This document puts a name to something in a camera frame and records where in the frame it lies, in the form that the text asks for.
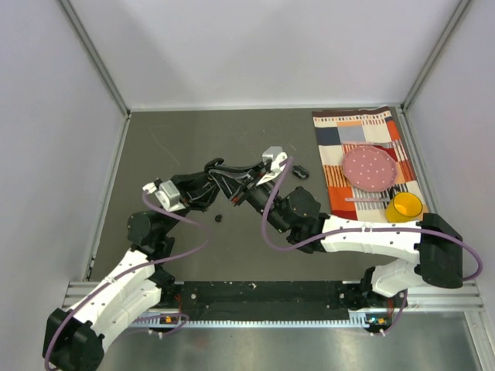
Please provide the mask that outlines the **glossy black charging case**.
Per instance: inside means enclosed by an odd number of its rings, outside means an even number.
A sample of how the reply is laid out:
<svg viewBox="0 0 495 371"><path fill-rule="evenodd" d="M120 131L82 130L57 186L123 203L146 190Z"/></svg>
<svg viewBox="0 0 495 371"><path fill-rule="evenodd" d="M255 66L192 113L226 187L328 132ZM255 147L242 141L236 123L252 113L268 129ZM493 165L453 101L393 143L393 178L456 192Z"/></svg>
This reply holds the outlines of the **glossy black charging case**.
<svg viewBox="0 0 495 371"><path fill-rule="evenodd" d="M209 161L208 163L205 164L204 166L204 171L209 172L211 169L216 168L218 165L222 165L224 163L223 158L214 158L213 160Z"/></svg>

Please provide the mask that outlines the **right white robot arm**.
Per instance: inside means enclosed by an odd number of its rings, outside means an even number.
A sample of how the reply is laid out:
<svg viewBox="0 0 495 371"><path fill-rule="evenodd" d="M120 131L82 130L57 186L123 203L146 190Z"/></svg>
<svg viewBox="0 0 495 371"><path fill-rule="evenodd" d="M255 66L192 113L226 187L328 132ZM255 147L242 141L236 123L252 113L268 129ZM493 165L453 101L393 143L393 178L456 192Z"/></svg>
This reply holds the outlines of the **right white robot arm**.
<svg viewBox="0 0 495 371"><path fill-rule="evenodd" d="M296 250L393 258L367 269L361 279L361 297L369 305L409 288L463 286L462 237L436 213L406 223L360 222L321 212L320 203L303 187L280 197L285 173L270 172L262 163L251 168L212 165L207 174L234 205L248 202L261 214L263 235L269 226L287 233L288 245Z"/></svg>

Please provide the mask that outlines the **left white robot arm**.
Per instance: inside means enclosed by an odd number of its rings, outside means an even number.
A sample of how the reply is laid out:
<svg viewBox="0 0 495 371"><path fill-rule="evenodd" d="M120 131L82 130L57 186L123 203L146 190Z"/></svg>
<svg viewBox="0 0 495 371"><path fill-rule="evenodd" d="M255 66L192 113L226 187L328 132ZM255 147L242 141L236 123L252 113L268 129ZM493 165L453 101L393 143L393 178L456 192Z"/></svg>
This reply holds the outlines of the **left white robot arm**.
<svg viewBox="0 0 495 371"><path fill-rule="evenodd" d="M167 234L178 223L205 227L187 215L213 204L220 192L214 174L223 162L215 158L201 172L143 186L142 201L148 208L129 217L131 247L89 294L48 317L42 352L45 369L98 369L114 341L139 315L173 302L174 279L163 264L188 257L206 244L174 255L175 240Z"/></svg>

